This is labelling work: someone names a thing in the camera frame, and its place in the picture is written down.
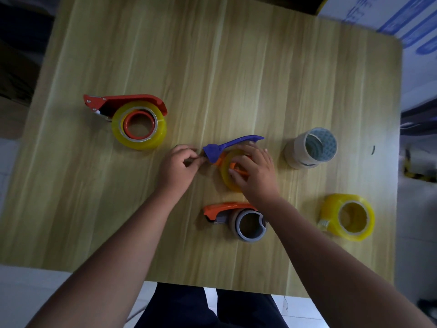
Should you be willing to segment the person's right hand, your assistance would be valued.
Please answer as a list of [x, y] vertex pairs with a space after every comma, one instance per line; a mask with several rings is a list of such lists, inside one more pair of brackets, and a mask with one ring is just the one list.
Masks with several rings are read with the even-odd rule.
[[[243, 144], [237, 144], [236, 149], [243, 151]], [[273, 159], [267, 149], [265, 160], [252, 160], [250, 155], [236, 156], [232, 160], [242, 165], [249, 173], [249, 188], [241, 188], [248, 202], [259, 211], [278, 201], [281, 196], [276, 179], [270, 179], [266, 170], [266, 162]]]

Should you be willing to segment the person's left hand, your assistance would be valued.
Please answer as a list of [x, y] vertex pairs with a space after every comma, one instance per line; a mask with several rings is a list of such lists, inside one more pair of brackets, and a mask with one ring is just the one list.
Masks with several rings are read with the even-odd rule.
[[172, 148], [161, 162], [156, 190], [173, 202], [178, 202], [191, 185], [199, 168], [185, 167], [187, 158], [200, 157], [190, 145], [180, 144]]

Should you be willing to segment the small yellow tape roll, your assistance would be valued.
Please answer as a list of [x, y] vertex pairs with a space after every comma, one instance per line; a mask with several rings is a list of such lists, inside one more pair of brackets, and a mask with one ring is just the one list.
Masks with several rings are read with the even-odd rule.
[[246, 153], [240, 149], [233, 149], [230, 151], [224, 152], [222, 155], [222, 160], [219, 165], [221, 178], [226, 185], [226, 187], [237, 193], [241, 193], [241, 188], [237, 185], [237, 183], [232, 178], [232, 175], [229, 173], [229, 170], [234, 170], [239, 174], [245, 181], [247, 181], [249, 177], [248, 171], [237, 162], [232, 159], [236, 156], [245, 156]]

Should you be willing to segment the blue tape dispenser orange core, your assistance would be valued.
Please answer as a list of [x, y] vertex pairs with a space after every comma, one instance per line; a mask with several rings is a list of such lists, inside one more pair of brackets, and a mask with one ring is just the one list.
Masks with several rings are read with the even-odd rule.
[[216, 167], [221, 166], [221, 163], [224, 161], [226, 156], [226, 149], [230, 148], [234, 145], [237, 145], [242, 142], [257, 142], [259, 140], [263, 140], [265, 137], [258, 136], [258, 135], [248, 135], [239, 137], [236, 139], [233, 139], [229, 142], [223, 143], [223, 144], [207, 144], [202, 148], [201, 155], [204, 155], [207, 157], [208, 161], [211, 165], [214, 165]]

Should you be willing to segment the person's right forearm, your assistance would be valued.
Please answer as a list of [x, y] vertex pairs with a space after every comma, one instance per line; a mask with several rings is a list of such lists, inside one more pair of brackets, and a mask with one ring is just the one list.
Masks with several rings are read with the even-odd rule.
[[390, 283], [280, 196], [249, 196], [265, 216], [330, 328], [436, 328]]

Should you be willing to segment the person's left forearm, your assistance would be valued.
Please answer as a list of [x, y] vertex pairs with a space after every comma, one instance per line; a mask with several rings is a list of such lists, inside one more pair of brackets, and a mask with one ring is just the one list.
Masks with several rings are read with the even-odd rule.
[[26, 328], [123, 328], [171, 210], [185, 190], [158, 187], [53, 293]]

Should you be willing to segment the tall clear tape roll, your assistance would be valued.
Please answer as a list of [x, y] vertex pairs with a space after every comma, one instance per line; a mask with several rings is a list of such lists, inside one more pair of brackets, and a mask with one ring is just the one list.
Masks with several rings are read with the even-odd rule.
[[287, 142], [284, 157], [294, 169], [312, 169], [332, 160], [337, 153], [334, 134], [322, 127], [313, 128]]

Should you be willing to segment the orange tape dispenser grey core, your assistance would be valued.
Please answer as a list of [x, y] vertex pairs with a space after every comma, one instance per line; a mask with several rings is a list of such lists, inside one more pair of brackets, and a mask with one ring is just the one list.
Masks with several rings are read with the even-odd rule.
[[203, 207], [202, 213], [206, 220], [212, 224], [225, 224], [228, 226], [228, 219], [234, 209], [249, 208], [254, 209], [257, 213], [249, 213], [245, 215], [240, 224], [239, 229], [241, 233], [251, 238], [255, 243], [262, 239], [267, 232], [267, 221], [262, 213], [260, 213], [254, 206], [247, 202], [224, 202], [220, 204], [212, 204]]

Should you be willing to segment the beige tape roll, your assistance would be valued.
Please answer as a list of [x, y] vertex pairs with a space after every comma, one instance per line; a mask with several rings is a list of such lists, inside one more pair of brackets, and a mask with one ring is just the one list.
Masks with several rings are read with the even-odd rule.
[[241, 233], [241, 230], [239, 229], [239, 224], [242, 218], [249, 213], [257, 213], [257, 211], [249, 208], [234, 209], [228, 219], [228, 226], [232, 231], [233, 235], [240, 241], [244, 242], [252, 242], [252, 240], [251, 238], [248, 238]]

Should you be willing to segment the large yellow tape roll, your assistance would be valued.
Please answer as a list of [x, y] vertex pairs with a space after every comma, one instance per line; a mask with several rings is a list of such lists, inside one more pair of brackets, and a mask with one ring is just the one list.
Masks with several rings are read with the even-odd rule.
[[[145, 136], [134, 136], [128, 130], [130, 121], [136, 115], [146, 116], [152, 124], [152, 129]], [[156, 148], [167, 133], [164, 112], [155, 104], [145, 100], [135, 100], [122, 105], [112, 117], [111, 128], [118, 142], [135, 150]]]

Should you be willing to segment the yellow tape roll loose end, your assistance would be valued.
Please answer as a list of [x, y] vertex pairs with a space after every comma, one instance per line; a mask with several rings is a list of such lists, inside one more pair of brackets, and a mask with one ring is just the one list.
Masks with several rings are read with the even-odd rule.
[[374, 225], [373, 208], [358, 195], [331, 194], [320, 209], [319, 229], [348, 241], [360, 242], [368, 238]]

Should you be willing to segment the red tape dispenser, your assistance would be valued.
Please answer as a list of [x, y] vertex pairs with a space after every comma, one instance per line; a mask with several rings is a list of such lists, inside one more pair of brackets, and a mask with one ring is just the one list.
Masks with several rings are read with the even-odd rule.
[[84, 94], [83, 100], [84, 100], [85, 105], [88, 108], [90, 108], [90, 110], [92, 110], [95, 114], [104, 117], [106, 120], [108, 120], [110, 122], [112, 121], [112, 117], [115, 114], [115, 112], [122, 105], [124, 105], [128, 102], [133, 102], [135, 100], [145, 100], [145, 101], [148, 101], [148, 102], [155, 104], [161, 111], [164, 112], [164, 116], [166, 116], [168, 113], [167, 107], [166, 107], [164, 101], [162, 99], [154, 96], [154, 95], [151, 95], [151, 94], [113, 95], [113, 96], [104, 96], [104, 97]]

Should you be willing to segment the person's dark trousers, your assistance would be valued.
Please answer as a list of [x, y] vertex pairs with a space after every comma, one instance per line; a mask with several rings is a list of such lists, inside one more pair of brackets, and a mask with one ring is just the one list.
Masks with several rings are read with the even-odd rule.
[[216, 289], [217, 314], [203, 287], [159, 282], [134, 328], [288, 328], [270, 294]]

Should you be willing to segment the dark shelf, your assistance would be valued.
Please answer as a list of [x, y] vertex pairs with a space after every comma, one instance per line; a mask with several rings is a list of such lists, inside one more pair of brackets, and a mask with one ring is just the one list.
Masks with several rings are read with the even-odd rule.
[[400, 135], [437, 135], [437, 98], [401, 112]]

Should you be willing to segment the white box blue print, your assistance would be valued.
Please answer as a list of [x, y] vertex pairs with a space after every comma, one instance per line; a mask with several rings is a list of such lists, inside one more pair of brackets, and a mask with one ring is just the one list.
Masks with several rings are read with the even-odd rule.
[[437, 0], [325, 0], [317, 15], [400, 41], [402, 111], [437, 98]]

